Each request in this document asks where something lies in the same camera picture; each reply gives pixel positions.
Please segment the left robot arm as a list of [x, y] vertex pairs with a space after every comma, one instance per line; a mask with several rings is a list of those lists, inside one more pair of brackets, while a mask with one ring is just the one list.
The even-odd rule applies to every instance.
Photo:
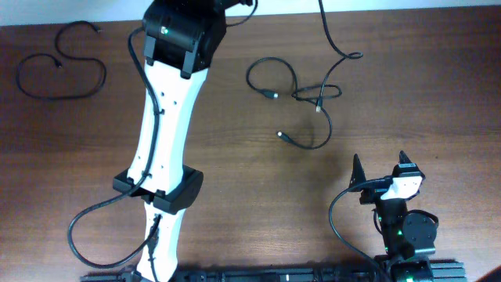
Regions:
[[140, 30], [145, 61], [135, 62], [146, 86], [138, 148], [114, 189], [141, 197], [146, 211], [145, 247], [133, 281], [169, 281], [178, 266], [182, 219], [204, 175], [183, 164], [196, 98], [227, 30], [225, 12], [240, 0], [154, 1]]

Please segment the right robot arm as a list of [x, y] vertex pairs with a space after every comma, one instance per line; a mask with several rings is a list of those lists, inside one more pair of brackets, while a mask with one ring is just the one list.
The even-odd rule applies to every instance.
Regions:
[[375, 220], [386, 251], [375, 259], [391, 281], [434, 279], [429, 256], [435, 253], [438, 217], [407, 207], [407, 202], [419, 194], [425, 179], [404, 151], [399, 152], [392, 173], [378, 179], [367, 179], [359, 156], [353, 157], [349, 188], [360, 193], [360, 204], [375, 206]]

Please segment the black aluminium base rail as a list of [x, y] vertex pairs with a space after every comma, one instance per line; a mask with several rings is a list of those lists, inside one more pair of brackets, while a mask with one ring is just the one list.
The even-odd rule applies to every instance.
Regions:
[[[405, 263], [391, 271], [394, 281], [467, 282], [462, 262]], [[140, 282], [145, 278], [134, 269], [126, 268], [116, 274], [93, 274], [80, 278], [83, 282]], [[242, 269], [242, 270], [179, 270], [175, 282], [329, 282], [374, 281], [373, 272], [356, 266], [314, 268]]]

